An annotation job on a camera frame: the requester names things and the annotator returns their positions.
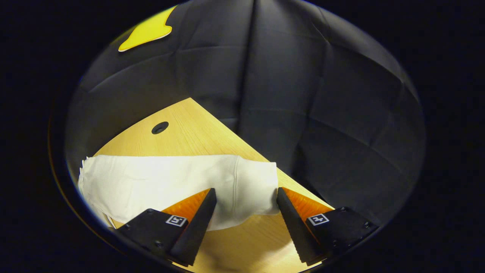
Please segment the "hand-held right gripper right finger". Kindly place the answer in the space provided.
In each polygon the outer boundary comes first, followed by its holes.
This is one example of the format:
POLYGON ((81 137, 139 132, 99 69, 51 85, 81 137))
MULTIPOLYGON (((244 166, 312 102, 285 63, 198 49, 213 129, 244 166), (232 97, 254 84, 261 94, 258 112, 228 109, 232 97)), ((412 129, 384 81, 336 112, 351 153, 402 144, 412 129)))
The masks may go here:
POLYGON ((277 204, 301 262, 308 266, 347 253, 379 228, 348 206, 331 209, 280 187, 277 204))

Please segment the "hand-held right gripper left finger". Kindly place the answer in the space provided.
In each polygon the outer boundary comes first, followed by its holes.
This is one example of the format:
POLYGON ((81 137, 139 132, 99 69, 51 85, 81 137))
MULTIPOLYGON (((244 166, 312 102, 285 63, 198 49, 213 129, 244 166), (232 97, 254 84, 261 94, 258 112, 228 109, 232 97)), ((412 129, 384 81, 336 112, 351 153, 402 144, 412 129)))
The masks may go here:
POLYGON ((146 209, 115 232, 158 259, 192 266, 216 204, 208 188, 162 211, 146 209))

